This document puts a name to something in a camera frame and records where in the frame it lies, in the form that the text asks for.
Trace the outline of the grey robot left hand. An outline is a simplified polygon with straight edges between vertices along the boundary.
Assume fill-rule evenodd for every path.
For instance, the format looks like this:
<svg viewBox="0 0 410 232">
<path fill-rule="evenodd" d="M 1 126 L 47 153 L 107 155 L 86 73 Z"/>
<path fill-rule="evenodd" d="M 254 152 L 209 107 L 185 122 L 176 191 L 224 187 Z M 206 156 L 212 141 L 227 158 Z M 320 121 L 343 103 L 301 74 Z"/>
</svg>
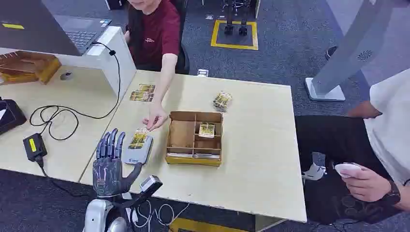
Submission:
<svg viewBox="0 0 410 232">
<path fill-rule="evenodd" d="M 123 177 L 122 144 L 125 132 L 118 139 L 118 129 L 107 132 L 98 142 L 96 159 L 92 165 L 93 188 L 99 198 L 113 197 L 128 192 L 141 172 L 143 164 L 135 164 L 133 171 Z"/>
</svg>

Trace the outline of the person's hand at card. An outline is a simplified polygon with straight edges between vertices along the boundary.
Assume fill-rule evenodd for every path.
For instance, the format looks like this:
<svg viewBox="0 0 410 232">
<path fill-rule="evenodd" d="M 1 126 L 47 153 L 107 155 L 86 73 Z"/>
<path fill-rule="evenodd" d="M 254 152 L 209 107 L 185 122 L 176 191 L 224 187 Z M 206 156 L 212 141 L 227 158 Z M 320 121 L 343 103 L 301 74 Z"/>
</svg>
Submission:
<svg viewBox="0 0 410 232">
<path fill-rule="evenodd" d="M 165 112 L 164 108 L 160 103 L 153 102 L 149 107 L 149 115 L 144 118 L 142 123 L 146 126 L 148 131 L 153 131 L 168 119 L 168 114 Z"/>
</svg>

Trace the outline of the person's hand with remote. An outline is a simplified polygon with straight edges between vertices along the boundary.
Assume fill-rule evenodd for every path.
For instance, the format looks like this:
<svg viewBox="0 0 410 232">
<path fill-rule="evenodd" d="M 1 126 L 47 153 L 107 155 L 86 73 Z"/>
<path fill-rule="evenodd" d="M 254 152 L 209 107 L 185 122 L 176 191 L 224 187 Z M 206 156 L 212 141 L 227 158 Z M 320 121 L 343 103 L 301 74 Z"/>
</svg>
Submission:
<svg viewBox="0 0 410 232">
<path fill-rule="evenodd" d="M 360 170 L 341 170 L 342 178 L 350 194 L 364 202 L 375 202 L 382 199 L 391 190 L 390 182 L 373 170 L 360 166 Z"/>
</svg>

